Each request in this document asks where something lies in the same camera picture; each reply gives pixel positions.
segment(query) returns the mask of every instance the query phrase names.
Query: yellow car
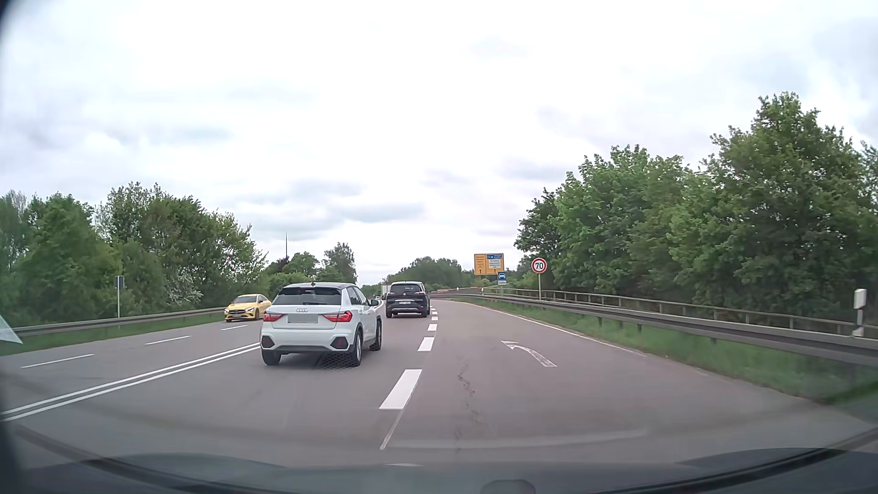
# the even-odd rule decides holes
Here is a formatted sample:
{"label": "yellow car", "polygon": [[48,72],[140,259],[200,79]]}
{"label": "yellow car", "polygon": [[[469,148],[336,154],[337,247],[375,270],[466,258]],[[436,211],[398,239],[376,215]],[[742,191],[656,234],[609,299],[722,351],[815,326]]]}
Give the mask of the yellow car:
{"label": "yellow car", "polygon": [[238,295],[224,311],[226,322],[231,323],[235,319],[255,321],[265,314],[270,305],[271,301],[263,294]]}

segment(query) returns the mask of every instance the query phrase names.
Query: white car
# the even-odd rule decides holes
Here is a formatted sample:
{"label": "white car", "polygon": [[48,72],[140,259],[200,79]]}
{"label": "white car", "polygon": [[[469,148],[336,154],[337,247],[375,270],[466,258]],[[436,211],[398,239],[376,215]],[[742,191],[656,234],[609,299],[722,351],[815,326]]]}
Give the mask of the white car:
{"label": "white car", "polygon": [[263,315],[263,362],[276,366],[287,353],[341,353],[352,367],[363,347],[381,350],[381,301],[352,283],[295,283],[281,288]]}

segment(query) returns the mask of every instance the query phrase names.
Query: double white line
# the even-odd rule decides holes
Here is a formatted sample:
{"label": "double white line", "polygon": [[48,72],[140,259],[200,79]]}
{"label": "double white line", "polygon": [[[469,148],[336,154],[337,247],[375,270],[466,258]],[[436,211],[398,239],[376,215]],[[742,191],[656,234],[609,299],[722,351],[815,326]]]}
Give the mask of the double white line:
{"label": "double white line", "polygon": [[48,398],[46,400],[30,403],[24,406],[13,408],[11,410],[0,411],[0,416],[2,416],[2,418],[0,418],[0,421],[10,422],[19,418],[30,417],[31,415],[36,415],[43,411],[52,410],[71,403],[88,400],[89,398],[93,398],[95,396],[106,395],[107,393],[112,393],[113,391],[130,388],[144,382],[154,381],[167,375],[176,374],[185,370],[194,369],[196,367],[206,366],[207,364],[212,364],[213,362],[228,359],[236,355],[241,355],[242,353],[251,352],[257,348],[259,348],[258,343],[241,346],[232,350],[226,350],[225,352],[208,355],[207,357],[202,357],[201,359],[190,360],[182,364],[176,364],[175,366],[161,368],[158,370],[147,372],[145,374],[133,375],[125,379],[107,382],[106,384],[101,384],[99,386],[88,389],[82,389],[80,391],[74,391],[73,393],[67,393],[66,395],[56,396],[54,398]]}

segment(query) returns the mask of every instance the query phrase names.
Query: car wheel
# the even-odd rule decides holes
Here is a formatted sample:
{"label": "car wheel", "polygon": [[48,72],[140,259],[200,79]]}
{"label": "car wheel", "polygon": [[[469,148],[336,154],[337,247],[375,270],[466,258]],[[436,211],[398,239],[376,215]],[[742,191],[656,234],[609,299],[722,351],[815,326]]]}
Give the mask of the car wheel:
{"label": "car wheel", "polygon": [[280,353],[273,350],[263,350],[263,362],[266,366],[276,366],[280,363]]}
{"label": "car wheel", "polygon": [[363,362],[363,333],[358,331],[354,336],[354,347],[350,349],[348,354],[348,365],[359,367],[361,362]]}
{"label": "car wheel", "polygon": [[375,327],[375,343],[369,345],[370,352],[381,350],[381,319],[378,319]]}

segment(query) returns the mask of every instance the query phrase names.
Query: dark car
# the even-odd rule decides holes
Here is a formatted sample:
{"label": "dark car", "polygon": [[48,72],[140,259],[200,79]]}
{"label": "dark car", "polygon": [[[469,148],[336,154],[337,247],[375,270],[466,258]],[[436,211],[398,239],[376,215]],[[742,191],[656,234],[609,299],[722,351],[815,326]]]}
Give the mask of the dark car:
{"label": "dark car", "polygon": [[387,292],[385,317],[394,314],[420,314],[427,317],[430,313],[430,296],[420,281],[396,281]]}

